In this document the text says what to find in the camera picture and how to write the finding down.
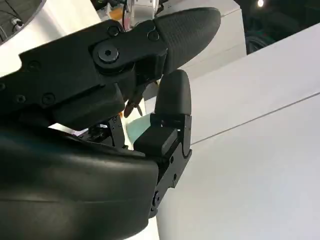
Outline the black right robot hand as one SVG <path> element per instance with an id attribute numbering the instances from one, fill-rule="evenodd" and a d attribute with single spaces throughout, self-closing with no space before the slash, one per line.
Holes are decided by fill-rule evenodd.
<path id="1" fill-rule="evenodd" d="M 124 31 L 107 20 L 20 54 L 0 79 L 0 237 L 124 240 L 139 232 L 192 155 L 181 66 L 215 37 L 214 7 Z M 145 86 L 128 118 L 124 109 Z"/>

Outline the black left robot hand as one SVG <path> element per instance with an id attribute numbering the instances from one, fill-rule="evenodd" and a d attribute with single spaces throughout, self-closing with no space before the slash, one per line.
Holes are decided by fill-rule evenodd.
<path id="1" fill-rule="evenodd" d="M 125 106 L 125 109 L 123 111 L 123 115 L 125 118 L 128 118 L 134 109 L 137 109 L 137 111 L 141 117 L 143 116 L 143 112 L 140 107 L 140 102 L 143 99 L 143 93 L 144 93 L 145 89 L 146 89 L 146 87 L 144 85 L 136 88 L 133 96 L 128 100 L 128 102 Z"/>

